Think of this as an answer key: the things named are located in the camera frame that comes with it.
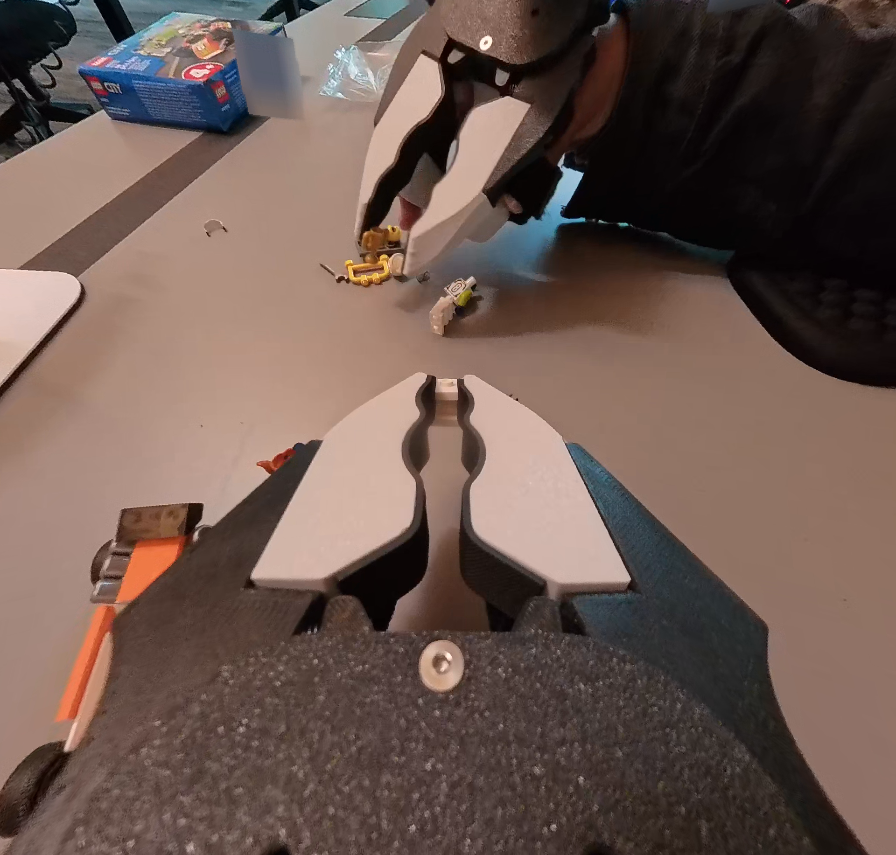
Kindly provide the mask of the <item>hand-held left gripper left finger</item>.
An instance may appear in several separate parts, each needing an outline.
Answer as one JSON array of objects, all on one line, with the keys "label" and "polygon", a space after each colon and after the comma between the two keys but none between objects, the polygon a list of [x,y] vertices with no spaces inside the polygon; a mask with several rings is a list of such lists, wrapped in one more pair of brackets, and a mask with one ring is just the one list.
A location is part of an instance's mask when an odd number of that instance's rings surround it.
[{"label": "hand-held left gripper left finger", "polygon": [[429,375],[413,374],[326,433],[252,573],[257,588],[351,595],[390,622],[423,578]]}]

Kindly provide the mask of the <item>black office chair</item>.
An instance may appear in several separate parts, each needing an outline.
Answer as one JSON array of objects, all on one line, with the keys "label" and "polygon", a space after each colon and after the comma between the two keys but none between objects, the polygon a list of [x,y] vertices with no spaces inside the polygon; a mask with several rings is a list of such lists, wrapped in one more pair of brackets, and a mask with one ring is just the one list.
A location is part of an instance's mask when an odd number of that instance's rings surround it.
[{"label": "black office chair", "polygon": [[56,87],[55,70],[49,58],[57,56],[76,35],[71,11],[58,3],[42,0],[1,1],[1,78],[10,97],[2,112],[1,142],[10,144],[19,132],[30,143],[52,135],[50,123],[77,122],[83,116],[74,110],[53,106],[50,90]]}]

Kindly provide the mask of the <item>person's right forearm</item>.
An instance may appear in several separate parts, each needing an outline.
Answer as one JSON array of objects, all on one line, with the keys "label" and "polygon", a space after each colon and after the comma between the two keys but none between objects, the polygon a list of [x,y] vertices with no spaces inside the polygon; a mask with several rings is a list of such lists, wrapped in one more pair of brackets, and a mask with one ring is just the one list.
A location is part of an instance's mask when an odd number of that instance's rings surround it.
[{"label": "person's right forearm", "polygon": [[894,268],[894,24],[812,1],[611,12],[628,68],[608,124],[566,155],[581,171],[566,217]]}]

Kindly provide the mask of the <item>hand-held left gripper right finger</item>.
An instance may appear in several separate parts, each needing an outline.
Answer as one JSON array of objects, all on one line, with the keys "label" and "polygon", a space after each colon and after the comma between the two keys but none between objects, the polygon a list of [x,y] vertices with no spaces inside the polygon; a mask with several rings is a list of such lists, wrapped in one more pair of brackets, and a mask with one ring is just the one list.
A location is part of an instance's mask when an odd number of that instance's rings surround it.
[{"label": "hand-held left gripper right finger", "polygon": [[477,376],[462,378],[462,579],[489,622],[532,598],[627,592],[629,569],[563,436]]}]

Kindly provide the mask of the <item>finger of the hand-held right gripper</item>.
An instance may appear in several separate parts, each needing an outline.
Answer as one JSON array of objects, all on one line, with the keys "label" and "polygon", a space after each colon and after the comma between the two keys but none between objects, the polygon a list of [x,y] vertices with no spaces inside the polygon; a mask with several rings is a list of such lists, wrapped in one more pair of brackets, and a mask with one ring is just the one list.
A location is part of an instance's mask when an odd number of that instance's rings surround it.
[{"label": "finger of the hand-held right gripper", "polygon": [[418,277],[467,239],[489,238],[505,222],[507,212],[490,199],[487,189],[529,110],[529,104],[514,97],[470,109],[457,137],[454,161],[409,232],[405,277]]},{"label": "finger of the hand-held right gripper", "polygon": [[356,238],[381,225],[434,133],[445,86],[440,62],[420,55],[377,114],[357,198]]}]

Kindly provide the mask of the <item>white lime lego minifigure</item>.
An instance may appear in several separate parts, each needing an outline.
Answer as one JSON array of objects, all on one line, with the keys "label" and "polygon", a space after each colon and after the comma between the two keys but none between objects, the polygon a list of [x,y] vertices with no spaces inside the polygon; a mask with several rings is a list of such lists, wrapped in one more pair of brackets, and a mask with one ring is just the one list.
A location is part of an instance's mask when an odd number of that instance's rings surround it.
[{"label": "white lime lego minifigure", "polygon": [[456,278],[442,290],[429,312],[430,330],[443,336],[458,310],[465,308],[476,291],[475,277]]}]

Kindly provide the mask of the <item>person's right hand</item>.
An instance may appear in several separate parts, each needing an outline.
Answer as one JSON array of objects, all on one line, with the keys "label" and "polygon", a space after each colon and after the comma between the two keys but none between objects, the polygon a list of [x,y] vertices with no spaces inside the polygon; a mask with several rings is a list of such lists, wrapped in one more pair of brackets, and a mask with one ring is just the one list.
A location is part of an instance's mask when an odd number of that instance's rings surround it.
[{"label": "person's right hand", "polygon": [[573,115],[554,144],[554,161],[583,149],[608,124],[628,68],[629,32],[625,18],[612,14],[597,28],[595,51],[573,102]]}]

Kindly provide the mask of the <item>clear plastic bag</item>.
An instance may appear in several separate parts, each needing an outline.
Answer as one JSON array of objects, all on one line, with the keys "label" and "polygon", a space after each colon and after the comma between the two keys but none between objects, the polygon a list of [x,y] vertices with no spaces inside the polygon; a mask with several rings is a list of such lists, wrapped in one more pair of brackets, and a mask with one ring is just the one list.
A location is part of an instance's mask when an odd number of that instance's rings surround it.
[{"label": "clear plastic bag", "polygon": [[321,97],[378,104],[402,41],[361,42],[338,46],[318,89]]}]

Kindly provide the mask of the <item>yellow lego hand truck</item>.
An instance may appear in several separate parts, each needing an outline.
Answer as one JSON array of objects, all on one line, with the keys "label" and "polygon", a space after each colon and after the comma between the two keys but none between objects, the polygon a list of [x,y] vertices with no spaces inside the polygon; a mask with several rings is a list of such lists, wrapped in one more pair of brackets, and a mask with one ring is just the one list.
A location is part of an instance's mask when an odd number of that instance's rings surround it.
[{"label": "yellow lego hand truck", "polygon": [[379,286],[394,276],[404,275],[405,252],[370,251],[345,263],[345,272],[351,285],[368,288]]}]

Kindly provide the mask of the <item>orange lego race car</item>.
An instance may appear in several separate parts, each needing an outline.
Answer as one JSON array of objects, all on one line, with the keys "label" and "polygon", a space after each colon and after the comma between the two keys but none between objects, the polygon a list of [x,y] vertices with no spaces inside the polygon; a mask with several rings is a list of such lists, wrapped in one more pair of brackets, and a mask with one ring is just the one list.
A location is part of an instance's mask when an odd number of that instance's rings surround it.
[{"label": "orange lego race car", "polygon": [[98,710],[114,650],[115,618],[163,575],[201,532],[198,502],[127,507],[113,537],[91,563],[94,613],[61,697],[56,721],[63,739],[33,749],[6,778],[1,791],[1,837],[14,838],[45,798],[79,747]]}]

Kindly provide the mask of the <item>blue lego box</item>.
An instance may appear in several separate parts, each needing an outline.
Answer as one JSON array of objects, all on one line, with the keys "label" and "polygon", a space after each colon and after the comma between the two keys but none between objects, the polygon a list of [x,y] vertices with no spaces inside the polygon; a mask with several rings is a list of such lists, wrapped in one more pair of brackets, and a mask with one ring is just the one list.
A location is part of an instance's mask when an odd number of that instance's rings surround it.
[{"label": "blue lego box", "polygon": [[78,72],[113,120],[226,133],[296,118],[303,79],[284,25],[172,12]]}]

